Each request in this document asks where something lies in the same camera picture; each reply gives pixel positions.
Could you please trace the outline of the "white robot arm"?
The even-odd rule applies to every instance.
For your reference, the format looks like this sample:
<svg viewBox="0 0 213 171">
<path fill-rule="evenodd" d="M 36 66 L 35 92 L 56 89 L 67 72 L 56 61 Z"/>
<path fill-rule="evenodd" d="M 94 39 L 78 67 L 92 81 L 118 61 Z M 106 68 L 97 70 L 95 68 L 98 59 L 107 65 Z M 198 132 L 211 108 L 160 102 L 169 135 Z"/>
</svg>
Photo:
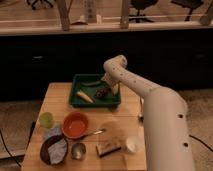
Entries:
<svg viewBox="0 0 213 171">
<path fill-rule="evenodd" d="M 143 127 L 148 171 L 195 171 L 186 121 L 186 101 L 173 89 L 126 69 L 118 55 L 104 62 L 102 80 L 109 86 L 121 82 L 144 99 Z"/>
</svg>

